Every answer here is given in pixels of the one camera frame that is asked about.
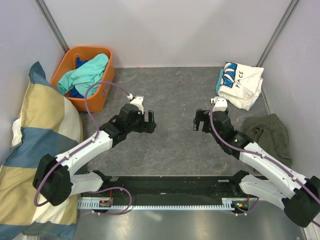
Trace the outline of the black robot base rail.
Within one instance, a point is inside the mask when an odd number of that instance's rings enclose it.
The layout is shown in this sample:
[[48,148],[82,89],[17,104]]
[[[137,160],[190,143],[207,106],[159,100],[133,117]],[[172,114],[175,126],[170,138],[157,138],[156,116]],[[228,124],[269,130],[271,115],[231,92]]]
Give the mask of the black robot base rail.
[[217,205],[222,198],[247,200],[232,176],[119,176],[108,177],[102,188],[122,187],[134,205]]

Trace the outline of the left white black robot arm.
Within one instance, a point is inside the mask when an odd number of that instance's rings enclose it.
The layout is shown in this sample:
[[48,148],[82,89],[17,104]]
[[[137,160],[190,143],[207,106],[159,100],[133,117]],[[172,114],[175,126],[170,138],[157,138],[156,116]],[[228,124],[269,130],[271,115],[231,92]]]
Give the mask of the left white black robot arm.
[[87,140],[56,156],[44,155],[38,165],[33,187],[36,189],[34,204],[41,207],[62,204],[70,196],[94,192],[106,196],[110,185],[96,172],[78,174],[84,165],[99,154],[124,141],[129,133],[152,134],[156,128],[154,112],[143,112],[133,104],[125,104],[119,114],[104,123]]

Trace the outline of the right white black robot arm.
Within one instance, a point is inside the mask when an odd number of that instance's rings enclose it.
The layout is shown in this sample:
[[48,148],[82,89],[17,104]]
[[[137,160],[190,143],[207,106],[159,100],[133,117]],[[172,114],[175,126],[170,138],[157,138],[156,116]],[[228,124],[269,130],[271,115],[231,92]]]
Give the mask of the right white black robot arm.
[[228,111],[198,109],[193,119],[193,129],[210,133],[221,149],[235,159],[251,166],[266,179],[261,180],[245,171],[239,171],[239,179],[229,184],[235,197],[243,194],[261,198],[278,208],[296,225],[306,228],[319,226],[316,217],[320,213],[320,179],[310,178],[285,166],[268,154],[252,138],[235,130]]

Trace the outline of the white t shirt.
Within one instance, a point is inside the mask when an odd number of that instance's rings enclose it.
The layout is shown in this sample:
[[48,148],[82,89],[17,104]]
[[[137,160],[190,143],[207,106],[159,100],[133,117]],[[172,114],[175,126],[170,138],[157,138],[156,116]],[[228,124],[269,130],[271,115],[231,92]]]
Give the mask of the white t shirt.
[[249,111],[252,99],[258,99],[262,92],[263,72],[263,67],[227,61],[223,67],[219,97],[239,109]]

